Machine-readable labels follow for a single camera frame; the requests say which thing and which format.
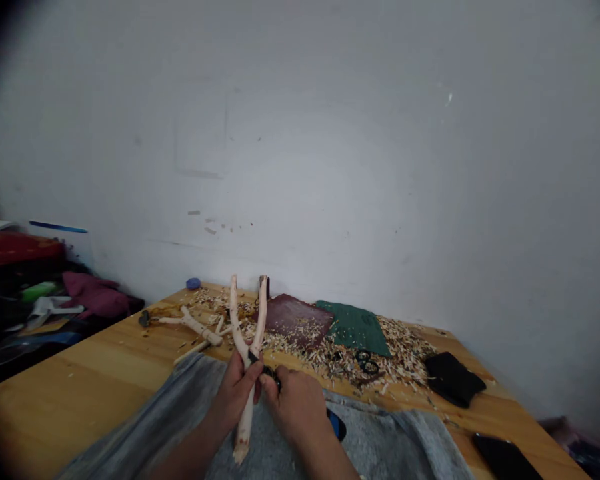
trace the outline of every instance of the smartphone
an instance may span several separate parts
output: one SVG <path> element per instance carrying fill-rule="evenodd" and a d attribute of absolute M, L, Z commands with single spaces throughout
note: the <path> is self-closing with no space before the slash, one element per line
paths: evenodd
<path fill-rule="evenodd" d="M 520 449 L 510 441 L 476 433 L 473 444 L 498 480 L 542 480 Z"/>

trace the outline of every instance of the wooden slingshot frame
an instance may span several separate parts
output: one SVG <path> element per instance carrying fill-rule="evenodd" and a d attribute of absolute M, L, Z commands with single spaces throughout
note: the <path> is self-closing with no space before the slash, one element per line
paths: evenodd
<path fill-rule="evenodd" d="M 265 333 L 265 324 L 267 322 L 267 297 L 268 297 L 269 279 L 266 275 L 260 276 L 260 294 L 258 307 L 258 323 L 255 328 L 255 334 L 250 346 L 247 346 L 242 333 L 240 332 L 240 323 L 238 320 L 238 295 L 237 295 L 237 277 L 231 277 L 231 292 L 229 295 L 229 319 L 233 332 L 233 342 L 235 348 L 242 357 L 242 362 L 245 365 L 245 370 L 251 365 L 249 359 L 249 351 L 260 358 L 260 348 L 262 347 L 262 338 Z M 249 452 L 249 438 L 251 437 L 251 422 L 253 420 L 253 394 L 255 393 L 255 385 L 249 392 L 249 399 L 245 406 L 238 428 L 235 434 L 235 443 L 233 445 L 233 459 L 240 465 L 246 458 Z"/>

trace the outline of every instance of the forked wooden branch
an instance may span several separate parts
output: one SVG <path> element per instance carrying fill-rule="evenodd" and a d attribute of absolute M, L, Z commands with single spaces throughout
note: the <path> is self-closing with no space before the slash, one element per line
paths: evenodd
<path fill-rule="evenodd" d="M 229 319 L 231 320 L 231 328 L 233 329 L 233 342 L 235 347 L 242 357 L 242 362 L 245 369 L 251 365 L 249 359 L 249 350 L 256 356 L 260 357 L 260 348 L 262 346 L 262 337 L 265 332 L 265 323 L 267 320 L 267 276 L 260 276 L 260 306 L 258 313 L 258 323 L 255 328 L 253 342 L 248 347 L 245 343 L 240 325 L 238 323 L 238 294 L 237 294 L 237 278 L 235 275 L 231 277 L 231 292 L 229 296 Z M 233 446 L 233 460 L 240 465 L 246 458 L 249 452 L 249 438 L 251 437 L 251 422 L 253 420 L 253 394 L 255 385 L 251 388 L 249 399 L 245 406 L 238 428 L 235 434 L 235 444 Z"/>
<path fill-rule="evenodd" d="M 222 318 L 220 318 L 220 321 L 218 322 L 218 326 L 215 329 L 216 335 L 220 335 L 221 337 L 224 337 L 226 334 L 228 334 L 232 330 L 232 327 L 227 327 L 224 330 L 220 331 L 220 328 L 222 328 L 222 324 L 224 323 L 224 320 L 225 320 L 225 316 L 223 315 Z M 178 365 L 180 362 L 182 362 L 182 360 L 184 360 L 188 356 L 190 356 L 196 352 L 202 351 L 210 346 L 211 346 L 211 344 L 207 340 L 202 340 L 202 342 L 198 343 L 194 348 L 192 348 L 191 350 L 186 352 L 184 355 L 180 355 L 178 358 L 176 358 L 176 360 L 173 361 L 173 366 L 175 367 L 176 365 Z"/>
<path fill-rule="evenodd" d="M 161 318 L 158 320 L 160 323 L 170 323 L 174 325 L 182 324 L 189 327 L 191 330 L 202 336 L 204 340 L 208 341 L 210 344 L 218 347 L 222 345 L 222 337 L 218 334 L 208 330 L 202 323 L 194 320 L 194 318 L 189 313 L 189 310 L 186 307 L 181 308 L 184 317 L 181 319 L 174 318 Z"/>

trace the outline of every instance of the green item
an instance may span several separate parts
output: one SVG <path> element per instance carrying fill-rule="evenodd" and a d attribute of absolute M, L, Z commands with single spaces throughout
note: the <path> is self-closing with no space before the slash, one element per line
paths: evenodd
<path fill-rule="evenodd" d="M 56 282 L 42 282 L 22 290 L 22 302 L 33 303 L 40 297 L 48 297 L 50 293 L 57 291 L 58 284 Z"/>
<path fill-rule="evenodd" d="M 329 335 L 333 336 L 337 345 L 368 350 L 383 357 L 391 356 L 385 334 L 373 312 L 324 300 L 318 300 L 315 306 L 333 314 Z"/>

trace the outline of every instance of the gray towel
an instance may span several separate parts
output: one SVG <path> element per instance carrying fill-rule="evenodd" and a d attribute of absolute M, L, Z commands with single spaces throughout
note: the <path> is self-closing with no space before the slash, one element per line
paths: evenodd
<path fill-rule="evenodd" d="M 148 478 L 152 469 L 202 420 L 226 364 L 190 356 L 130 420 L 78 455 L 58 479 Z M 467 480 L 473 476 L 440 419 L 411 410 L 386 412 L 325 392 L 327 406 L 347 426 L 343 446 L 356 470 L 369 480 Z M 273 423 L 265 402 L 253 412 L 250 449 L 241 466 L 226 438 L 209 479 L 306 478 L 296 454 Z"/>

